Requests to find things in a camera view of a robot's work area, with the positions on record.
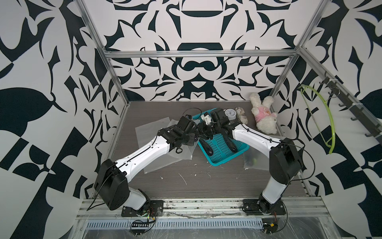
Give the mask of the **teal plastic basket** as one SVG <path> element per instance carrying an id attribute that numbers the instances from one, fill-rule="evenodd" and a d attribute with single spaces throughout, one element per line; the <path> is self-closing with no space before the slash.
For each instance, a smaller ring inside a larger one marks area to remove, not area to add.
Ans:
<path id="1" fill-rule="evenodd" d="M 193 119 L 201 121 L 200 116 L 202 113 L 204 113 L 204 112 L 201 112 L 199 115 L 193 116 Z M 205 154 L 208 162 L 213 166 L 219 166 L 221 164 L 227 163 L 230 160 L 242 155 L 244 152 L 246 152 L 249 149 L 249 145 L 247 145 L 241 141 L 231 139 L 235 143 L 235 145 L 237 146 L 237 149 L 238 149 L 238 151 L 236 153 L 233 153 L 227 147 L 227 145 L 223 139 L 223 136 L 221 134 L 216 134 L 213 136 L 212 140 L 205 140 L 212 147 L 213 152 L 214 152 L 213 156 L 208 156 L 206 154 L 205 150 L 203 149 L 201 143 L 200 143 L 200 139 L 203 139 L 203 138 L 198 137 L 198 125 L 197 125 L 195 133 L 196 133 L 197 139 L 199 140 L 198 144 L 199 144 L 200 148 L 202 149 L 203 153 Z"/>

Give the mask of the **translucent zip-top bag top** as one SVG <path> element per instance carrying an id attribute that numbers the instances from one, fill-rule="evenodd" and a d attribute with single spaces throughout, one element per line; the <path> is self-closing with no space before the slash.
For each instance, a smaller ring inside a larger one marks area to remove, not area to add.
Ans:
<path id="1" fill-rule="evenodd" d="M 250 146 L 250 149 L 243 154 L 244 168 L 269 171 L 271 149 L 278 146 L 281 139 L 246 133 L 242 142 Z"/>

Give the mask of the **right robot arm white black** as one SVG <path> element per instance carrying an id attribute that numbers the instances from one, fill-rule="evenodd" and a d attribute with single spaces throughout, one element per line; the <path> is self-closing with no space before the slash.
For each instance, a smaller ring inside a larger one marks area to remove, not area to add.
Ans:
<path id="1" fill-rule="evenodd" d="M 292 140 L 278 139 L 255 131 L 238 119 L 229 119 L 221 108 L 201 113 L 198 119 L 202 121 L 200 137 L 213 139 L 213 136 L 220 134 L 229 149 L 235 151 L 233 141 L 240 141 L 269 160 L 271 178 L 259 197 L 259 202 L 267 206 L 278 203 L 289 183 L 304 166 Z"/>

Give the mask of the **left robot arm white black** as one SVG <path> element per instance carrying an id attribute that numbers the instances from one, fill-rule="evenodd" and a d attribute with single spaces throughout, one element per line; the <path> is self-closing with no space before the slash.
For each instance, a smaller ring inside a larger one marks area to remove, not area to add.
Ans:
<path id="1" fill-rule="evenodd" d="M 177 124 L 158 130 L 151 141 L 134 153 L 116 161 L 104 161 L 94 183 L 96 197 L 100 197 L 111 211 L 122 206 L 145 211 L 149 197 L 141 190 L 131 188 L 129 183 L 157 158 L 173 150 L 181 153 L 182 145 L 194 145 L 196 128 L 192 116 L 182 116 Z"/>

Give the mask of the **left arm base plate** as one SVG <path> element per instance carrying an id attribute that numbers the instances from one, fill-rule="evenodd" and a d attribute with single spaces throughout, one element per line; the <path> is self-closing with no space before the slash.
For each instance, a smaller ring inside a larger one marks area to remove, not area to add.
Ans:
<path id="1" fill-rule="evenodd" d="M 138 210 L 123 206 L 121 216 L 125 218 L 160 216 L 163 213 L 163 209 L 163 200 L 149 200 Z"/>

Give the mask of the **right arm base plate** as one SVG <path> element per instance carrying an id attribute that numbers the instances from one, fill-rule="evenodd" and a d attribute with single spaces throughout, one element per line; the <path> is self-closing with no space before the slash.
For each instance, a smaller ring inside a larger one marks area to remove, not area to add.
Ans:
<path id="1" fill-rule="evenodd" d="M 263 198 L 260 199 L 244 199 L 242 200 L 242 211 L 247 215 L 286 215 L 286 207 L 283 201 L 279 199 L 276 203 L 270 204 Z"/>

